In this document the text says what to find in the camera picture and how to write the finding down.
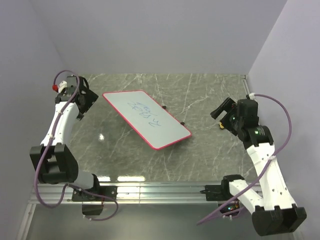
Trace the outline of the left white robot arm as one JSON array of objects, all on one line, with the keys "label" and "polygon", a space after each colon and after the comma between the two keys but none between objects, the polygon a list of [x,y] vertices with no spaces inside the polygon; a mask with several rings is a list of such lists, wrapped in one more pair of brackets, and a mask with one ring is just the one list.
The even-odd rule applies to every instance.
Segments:
[{"label": "left white robot arm", "polygon": [[97,176],[79,169],[67,144],[74,123],[84,117],[98,95],[90,90],[88,81],[82,76],[69,76],[52,88],[57,92],[52,122],[40,145],[33,146],[29,152],[35,169],[34,191],[38,192],[39,183],[71,184],[82,189],[89,201],[96,201],[101,196]]}]

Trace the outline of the red framed whiteboard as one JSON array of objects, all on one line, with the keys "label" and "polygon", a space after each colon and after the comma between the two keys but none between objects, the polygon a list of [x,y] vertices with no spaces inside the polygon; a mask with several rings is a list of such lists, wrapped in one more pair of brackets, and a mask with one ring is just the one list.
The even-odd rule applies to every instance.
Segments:
[{"label": "red framed whiteboard", "polygon": [[143,90],[105,92],[103,98],[154,150],[161,150],[192,136]]}]

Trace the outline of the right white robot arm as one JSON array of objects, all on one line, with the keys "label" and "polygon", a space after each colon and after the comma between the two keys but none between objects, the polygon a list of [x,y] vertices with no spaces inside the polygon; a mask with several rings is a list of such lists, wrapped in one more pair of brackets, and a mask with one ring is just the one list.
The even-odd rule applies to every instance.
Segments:
[{"label": "right white robot arm", "polygon": [[[257,179],[248,184],[239,174],[224,176],[220,193],[226,200],[218,209],[239,201],[251,213],[253,227],[259,236],[294,232],[307,218],[304,207],[298,207],[291,196],[278,160],[269,128],[259,123],[258,102],[246,97],[234,101],[226,98],[211,112],[211,117],[226,112],[220,125],[243,143],[255,168]],[[262,194],[253,190],[259,183]]]}]

